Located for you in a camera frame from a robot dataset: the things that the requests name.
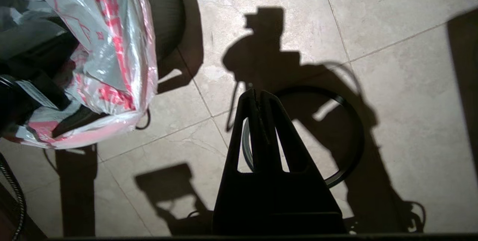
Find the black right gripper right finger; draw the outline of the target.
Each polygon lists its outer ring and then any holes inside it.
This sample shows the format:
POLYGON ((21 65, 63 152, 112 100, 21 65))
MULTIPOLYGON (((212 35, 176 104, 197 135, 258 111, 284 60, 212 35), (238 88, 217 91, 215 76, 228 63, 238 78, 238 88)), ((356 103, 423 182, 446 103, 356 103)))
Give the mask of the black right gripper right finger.
POLYGON ((261 91, 264 231, 271 235, 345 234, 342 213, 280 100, 261 91))

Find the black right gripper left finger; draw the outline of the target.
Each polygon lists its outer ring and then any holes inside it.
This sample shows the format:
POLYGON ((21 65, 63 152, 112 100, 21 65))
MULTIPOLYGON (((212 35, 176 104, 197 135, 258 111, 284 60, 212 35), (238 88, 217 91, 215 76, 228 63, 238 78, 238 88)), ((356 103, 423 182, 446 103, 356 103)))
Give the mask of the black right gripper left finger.
POLYGON ((277 142, 266 120, 265 90, 250 89, 238 101, 232 137, 213 214, 213 232, 220 235, 275 235, 273 175, 277 142), (253 154, 252 173, 238 170, 243 121, 248 119, 253 154))

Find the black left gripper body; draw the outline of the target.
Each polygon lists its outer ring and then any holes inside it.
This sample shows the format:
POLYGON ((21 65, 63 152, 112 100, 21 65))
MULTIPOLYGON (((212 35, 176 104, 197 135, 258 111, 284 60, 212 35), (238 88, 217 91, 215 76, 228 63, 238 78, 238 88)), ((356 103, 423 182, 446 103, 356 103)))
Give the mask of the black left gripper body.
POLYGON ((26 79, 1 74, 1 136, 14 125, 25 122, 40 107, 64 111, 71 100, 45 73, 26 79))

